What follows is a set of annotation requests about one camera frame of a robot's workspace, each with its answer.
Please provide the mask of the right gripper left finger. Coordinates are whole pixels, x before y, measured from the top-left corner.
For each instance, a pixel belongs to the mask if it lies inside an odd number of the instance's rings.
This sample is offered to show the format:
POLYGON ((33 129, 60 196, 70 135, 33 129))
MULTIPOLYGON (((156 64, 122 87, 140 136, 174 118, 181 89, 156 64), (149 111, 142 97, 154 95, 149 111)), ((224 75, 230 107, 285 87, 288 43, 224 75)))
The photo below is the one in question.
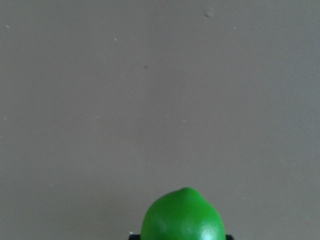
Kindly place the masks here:
POLYGON ((140 240, 141 235, 140 234, 130 234, 128 237, 128 240, 140 240))

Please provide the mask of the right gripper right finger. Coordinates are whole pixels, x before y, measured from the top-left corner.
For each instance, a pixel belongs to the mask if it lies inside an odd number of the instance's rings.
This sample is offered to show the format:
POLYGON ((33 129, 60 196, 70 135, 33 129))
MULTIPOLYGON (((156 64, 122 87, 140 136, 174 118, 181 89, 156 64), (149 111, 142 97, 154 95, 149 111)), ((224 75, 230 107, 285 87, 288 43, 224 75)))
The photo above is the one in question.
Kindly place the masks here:
POLYGON ((235 238, 231 234, 226 234, 225 239, 226 240, 235 240, 235 238))

